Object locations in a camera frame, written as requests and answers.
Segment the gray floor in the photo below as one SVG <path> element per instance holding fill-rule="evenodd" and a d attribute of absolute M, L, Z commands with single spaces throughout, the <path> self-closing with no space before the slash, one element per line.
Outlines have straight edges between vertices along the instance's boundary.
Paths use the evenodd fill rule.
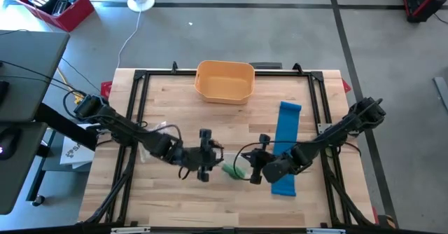
<path fill-rule="evenodd" d="M 156 0 L 164 3 L 330 4 L 330 0 Z M 400 0 L 337 0 L 341 5 L 401 5 Z M 117 54 L 133 32 L 137 14 L 123 7 L 96 3 L 93 13 L 71 33 L 64 58 L 95 84 L 110 81 Z M 365 96 L 382 97 L 385 122 L 374 135 L 401 228 L 448 232 L 448 178 L 444 165 L 448 113 L 432 82 L 448 77 L 448 26 L 430 18 L 411 25 L 402 10 L 341 10 L 349 49 Z M 448 20 L 448 11 L 438 15 Z M 48 28 L 22 6 L 0 11 L 0 29 Z M 123 51 L 121 67 L 181 68 L 202 60 L 299 62 L 305 69 L 339 69 L 351 84 L 333 10 L 297 8 L 157 7 L 142 13 L 139 32 Z M 64 62 L 77 87 L 94 92 Z M 64 113 L 62 90 L 50 87 L 45 103 Z M 353 92 L 349 102 L 355 102 Z M 363 165 L 373 205 L 384 210 L 364 137 Z M 76 222 L 87 177 L 54 173 L 41 193 L 54 198 L 33 208 L 23 195 L 0 229 L 54 226 Z M 29 180 L 24 190 L 29 187 Z M 29 217 L 20 218 L 19 214 Z"/>

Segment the orange plastic bin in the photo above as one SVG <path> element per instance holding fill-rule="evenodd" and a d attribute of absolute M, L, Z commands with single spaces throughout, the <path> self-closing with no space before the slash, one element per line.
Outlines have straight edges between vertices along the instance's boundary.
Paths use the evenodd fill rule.
<path fill-rule="evenodd" d="M 195 88 L 206 102 L 245 104 L 253 92 L 255 70 L 249 63 L 203 61 Z"/>

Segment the wooden tabletop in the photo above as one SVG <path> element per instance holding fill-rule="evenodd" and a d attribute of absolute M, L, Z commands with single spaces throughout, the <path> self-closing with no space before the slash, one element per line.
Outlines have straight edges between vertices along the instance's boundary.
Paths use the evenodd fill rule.
<path fill-rule="evenodd" d="M 122 115 L 126 113 L 134 70 L 117 69 L 113 79 L 109 101 Z M 323 75 L 332 121 L 337 122 L 349 109 L 341 74 L 339 71 L 325 70 Z M 185 146 L 199 146 L 200 128 L 211 129 L 212 137 L 225 147 L 226 162 L 232 161 L 235 152 L 243 145 L 258 141 L 260 133 L 274 139 L 280 101 L 302 105 L 299 140 L 316 136 L 306 78 L 257 77 L 253 95 L 245 105 L 203 102 L 193 87 L 192 76 L 151 76 L 149 83 L 143 116 L 149 127 L 163 121 L 177 124 Z M 133 120 L 136 119 L 141 85 L 137 90 Z M 79 220 L 92 215 L 109 192 L 118 147 L 118 144 L 110 143 L 97 148 Z M 350 146 L 343 146 L 339 158 L 347 193 L 359 210 L 374 221 L 358 152 Z M 238 165 L 246 168 L 244 161 L 238 161 Z M 261 185 L 236 181 L 220 168 L 213 169 L 208 183 L 198 181 L 195 173 L 182 181 L 178 178 L 178 170 L 179 167 L 155 158 L 142 163 L 138 154 L 127 223 L 138 221 L 141 226 L 182 227 L 317 227 L 321 222 L 330 224 L 323 172 L 318 158 L 310 168 L 295 176 L 296 197 L 272 195 L 271 185 L 265 180 Z M 340 200 L 338 196 L 335 198 L 337 213 L 342 219 Z M 121 194 L 115 206 L 115 217 L 120 201 Z"/>

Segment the gray desk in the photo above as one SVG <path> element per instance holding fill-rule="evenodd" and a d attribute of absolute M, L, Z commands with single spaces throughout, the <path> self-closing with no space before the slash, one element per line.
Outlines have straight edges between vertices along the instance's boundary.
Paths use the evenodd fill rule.
<path fill-rule="evenodd" d="M 0 130 L 5 130 L 9 126 L 0 125 Z M 33 163 L 47 129 L 45 123 L 36 122 L 16 124 L 15 126 L 22 129 L 17 150 L 8 160 L 0 161 L 0 214 L 8 214 L 13 210 L 20 189 L 27 178 L 29 167 Z"/>
<path fill-rule="evenodd" d="M 5 34 L 0 36 L 0 60 L 12 62 L 52 78 L 68 41 L 69 35 L 60 32 Z M 5 75 L 38 78 L 46 82 L 5 77 Z M 28 122 L 33 120 L 34 114 L 47 92 L 50 80 L 38 74 L 3 64 L 0 67 L 0 81 L 10 83 L 4 100 L 8 105 L 0 106 L 0 121 Z"/>

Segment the green object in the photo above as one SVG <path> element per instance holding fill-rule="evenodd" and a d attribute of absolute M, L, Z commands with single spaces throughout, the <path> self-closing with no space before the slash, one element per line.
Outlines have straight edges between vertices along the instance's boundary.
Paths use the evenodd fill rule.
<path fill-rule="evenodd" d="M 228 173 L 230 177 L 232 177 L 233 179 L 241 179 L 246 176 L 246 172 L 242 168 L 239 168 L 238 166 L 235 167 L 235 170 L 237 171 L 237 173 L 235 174 L 235 171 L 233 170 L 233 165 L 231 164 L 224 163 L 221 169 L 224 172 Z"/>

